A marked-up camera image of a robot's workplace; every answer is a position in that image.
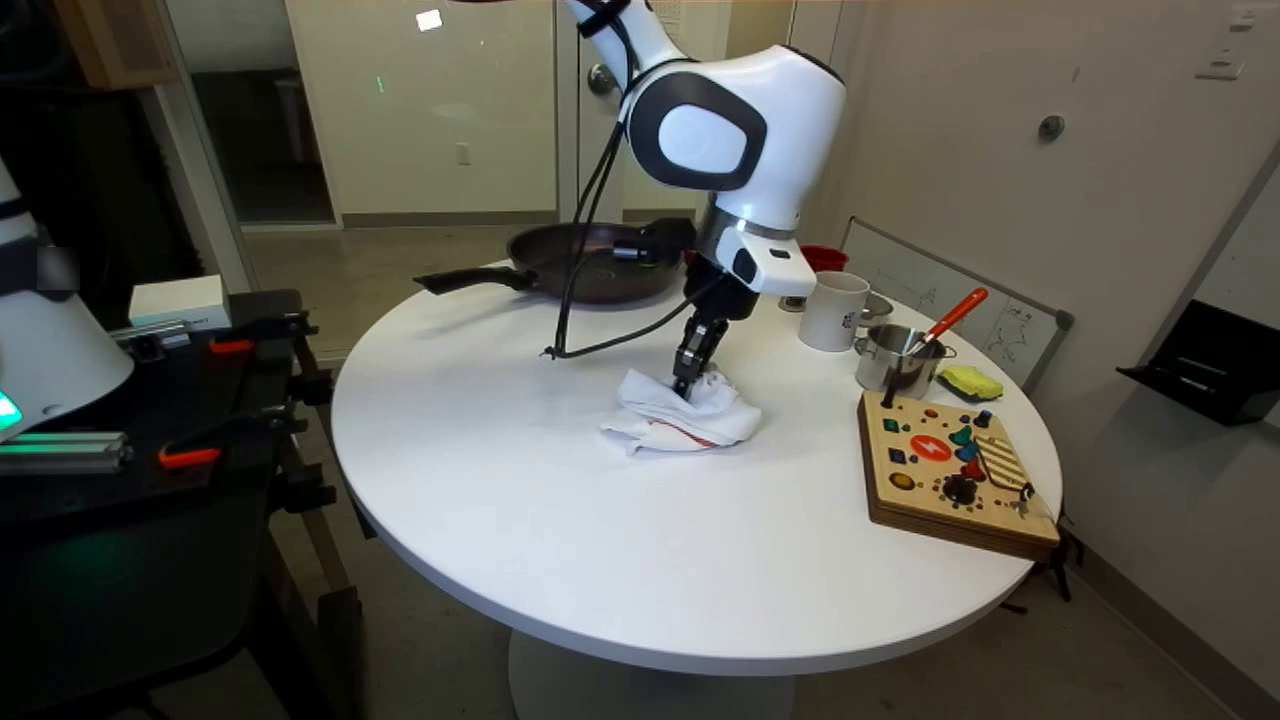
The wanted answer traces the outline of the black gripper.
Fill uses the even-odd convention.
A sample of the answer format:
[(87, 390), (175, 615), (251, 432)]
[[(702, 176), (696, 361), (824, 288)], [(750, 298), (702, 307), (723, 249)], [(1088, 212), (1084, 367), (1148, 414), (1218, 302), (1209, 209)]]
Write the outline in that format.
[(710, 351), (726, 323), (750, 316), (754, 293), (710, 261), (692, 257), (685, 271), (685, 298), (692, 302), (692, 318), (685, 323), (672, 365), (672, 390), (687, 399), (692, 383), (708, 383), (717, 371)]

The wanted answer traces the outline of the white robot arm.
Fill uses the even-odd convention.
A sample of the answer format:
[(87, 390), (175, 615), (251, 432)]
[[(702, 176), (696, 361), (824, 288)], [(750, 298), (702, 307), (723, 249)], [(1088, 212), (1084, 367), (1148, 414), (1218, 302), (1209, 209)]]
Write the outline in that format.
[[(833, 144), (843, 81), (801, 46), (692, 61), (649, 0), (558, 0), (574, 31), (618, 81), (616, 132), (667, 189), (710, 199), (699, 257), (710, 288), (807, 294), (816, 271), (794, 221)], [(133, 374), (124, 346), (77, 294), (60, 249), (41, 235), (24, 192), (0, 163), (0, 436), (66, 414)]]

